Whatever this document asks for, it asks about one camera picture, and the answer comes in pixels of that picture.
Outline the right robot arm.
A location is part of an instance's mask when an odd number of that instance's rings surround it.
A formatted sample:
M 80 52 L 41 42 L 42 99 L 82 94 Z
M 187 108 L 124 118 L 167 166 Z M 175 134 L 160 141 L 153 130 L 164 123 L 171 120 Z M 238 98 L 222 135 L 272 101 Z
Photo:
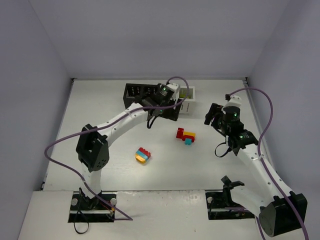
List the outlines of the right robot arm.
M 258 152 L 257 138 L 245 129 L 240 120 L 240 104 L 222 106 L 212 103 L 204 123 L 225 138 L 227 151 L 245 164 L 262 191 L 262 195 L 258 195 L 246 188 L 244 182 L 231 181 L 224 176 L 221 181 L 226 205 L 238 204 L 247 209 L 271 238 L 301 229 L 306 217 L 307 199 L 301 193 L 294 193 Z

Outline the large red lego brick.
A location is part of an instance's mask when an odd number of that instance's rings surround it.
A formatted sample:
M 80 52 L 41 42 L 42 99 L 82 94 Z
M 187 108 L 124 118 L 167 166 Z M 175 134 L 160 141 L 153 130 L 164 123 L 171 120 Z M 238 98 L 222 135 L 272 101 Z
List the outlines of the large red lego brick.
M 176 138 L 177 139 L 182 139 L 183 135 L 184 135 L 184 129 L 179 127 L 177 129 L 177 132 L 176 132 Z

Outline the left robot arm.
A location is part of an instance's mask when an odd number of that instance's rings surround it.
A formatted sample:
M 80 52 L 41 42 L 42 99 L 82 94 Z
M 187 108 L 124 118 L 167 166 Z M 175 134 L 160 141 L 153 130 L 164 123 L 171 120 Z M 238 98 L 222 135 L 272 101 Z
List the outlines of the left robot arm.
M 138 124 L 147 123 L 147 128 L 151 128 L 157 117 L 177 121 L 181 108 L 179 91 L 176 83 L 128 83 L 123 95 L 125 110 L 96 126 L 97 131 L 79 137 L 76 152 L 85 180 L 79 189 L 84 209 L 93 210 L 100 202 L 97 196 L 102 194 L 102 168 L 110 159 L 109 147 L 113 142 Z

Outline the red blue orange lego stack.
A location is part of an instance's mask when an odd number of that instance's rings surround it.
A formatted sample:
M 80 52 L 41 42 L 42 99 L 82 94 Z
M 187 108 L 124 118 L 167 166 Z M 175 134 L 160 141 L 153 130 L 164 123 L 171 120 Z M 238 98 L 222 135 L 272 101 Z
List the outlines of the red blue orange lego stack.
M 140 147 L 135 152 L 135 159 L 140 164 L 146 164 L 150 158 L 151 158 L 151 153 L 146 149 L 144 149 L 143 147 Z

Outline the yellow red arch lego stack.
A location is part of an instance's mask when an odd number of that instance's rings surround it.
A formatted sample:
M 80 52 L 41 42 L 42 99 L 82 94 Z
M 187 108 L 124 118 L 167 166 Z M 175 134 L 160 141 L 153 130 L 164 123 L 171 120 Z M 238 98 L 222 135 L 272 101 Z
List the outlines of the yellow red arch lego stack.
M 185 141 L 186 138 L 190 138 L 192 139 L 192 142 L 194 142 L 196 139 L 196 134 L 194 132 L 185 131 L 183 133 L 182 141 Z

